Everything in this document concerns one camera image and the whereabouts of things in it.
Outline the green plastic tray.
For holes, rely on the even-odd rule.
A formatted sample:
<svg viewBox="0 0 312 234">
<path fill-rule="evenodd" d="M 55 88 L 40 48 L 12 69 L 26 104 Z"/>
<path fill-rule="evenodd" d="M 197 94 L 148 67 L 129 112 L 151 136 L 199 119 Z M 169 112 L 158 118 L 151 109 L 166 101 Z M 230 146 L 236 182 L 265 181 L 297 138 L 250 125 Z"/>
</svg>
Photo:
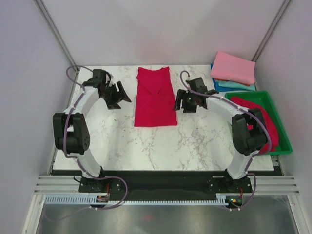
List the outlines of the green plastic tray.
<svg viewBox="0 0 312 234">
<path fill-rule="evenodd" d="M 229 100 L 231 97 L 234 97 L 234 96 L 247 100 L 247 101 L 254 102 L 258 105 L 261 105 L 269 114 L 272 122 L 275 124 L 277 128 L 278 135 L 279 135 L 278 147 L 276 148 L 275 152 L 270 152 L 271 155 L 284 155 L 284 154 L 290 154 L 293 152 L 293 149 L 287 137 L 286 131 L 283 127 L 283 124 L 279 118 L 278 112 L 268 92 L 254 91 L 254 92 L 234 92 L 234 93 L 225 94 L 225 98 Z"/>
</svg>

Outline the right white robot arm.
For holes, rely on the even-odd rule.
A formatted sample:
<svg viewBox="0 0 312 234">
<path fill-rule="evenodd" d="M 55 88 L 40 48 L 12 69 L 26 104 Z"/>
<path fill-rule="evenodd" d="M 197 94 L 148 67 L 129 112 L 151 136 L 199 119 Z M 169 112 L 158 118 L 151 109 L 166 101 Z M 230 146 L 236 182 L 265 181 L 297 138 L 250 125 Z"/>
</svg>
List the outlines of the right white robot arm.
<svg viewBox="0 0 312 234">
<path fill-rule="evenodd" d="M 236 191 L 248 178 L 248 168 L 255 156 L 268 143 L 269 132 L 258 108 L 248 109 L 224 98 L 218 91 L 208 90 L 202 78 L 183 81 L 187 90 L 177 91 L 174 110 L 195 113 L 197 107 L 211 110 L 232 127 L 232 142 L 235 148 L 232 161 L 223 179 L 223 186 L 229 192 Z"/>
</svg>

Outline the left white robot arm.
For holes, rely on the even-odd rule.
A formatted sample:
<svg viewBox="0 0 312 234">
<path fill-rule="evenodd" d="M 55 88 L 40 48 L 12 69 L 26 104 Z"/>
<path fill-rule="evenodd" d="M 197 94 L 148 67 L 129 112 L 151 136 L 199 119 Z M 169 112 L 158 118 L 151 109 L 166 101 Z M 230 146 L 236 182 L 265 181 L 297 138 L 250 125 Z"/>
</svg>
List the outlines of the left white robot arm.
<svg viewBox="0 0 312 234">
<path fill-rule="evenodd" d="M 92 106 L 103 99 L 108 110 L 119 110 L 121 101 L 130 102 L 122 83 L 112 83 L 112 75 L 102 69 L 91 71 L 92 77 L 79 85 L 80 93 L 74 103 L 52 117 L 54 141 L 64 156 L 73 159 L 82 175 L 97 192 L 105 190 L 110 180 L 115 180 L 121 188 L 128 186 L 118 176 L 105 175 L 90 150 L 91 137 L 85 117 Z"/>
</svg>

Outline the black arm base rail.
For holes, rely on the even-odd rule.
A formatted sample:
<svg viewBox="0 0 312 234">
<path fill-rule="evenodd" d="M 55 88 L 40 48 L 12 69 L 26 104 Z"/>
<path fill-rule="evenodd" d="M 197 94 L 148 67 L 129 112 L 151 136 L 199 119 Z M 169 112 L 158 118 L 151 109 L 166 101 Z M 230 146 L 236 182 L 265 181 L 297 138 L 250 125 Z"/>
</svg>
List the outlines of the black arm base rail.
<svg viewBox="0 0 312 234">
<path fill-rule="evenodd" d="M 252 178 L 238 188 L 223 184 L 222 171 L 105 171 L 106 176 L 118 176 L 128 188 L 121 188 L 115 180 L 108 184 L 87 181 L 77 170 L 53 170 L 54 176 L 70 176 L 79 184 L 80 193 L 108 193 L 114 198 L 213 198 L 217 194 L 251 193 Z"/>
</svg>

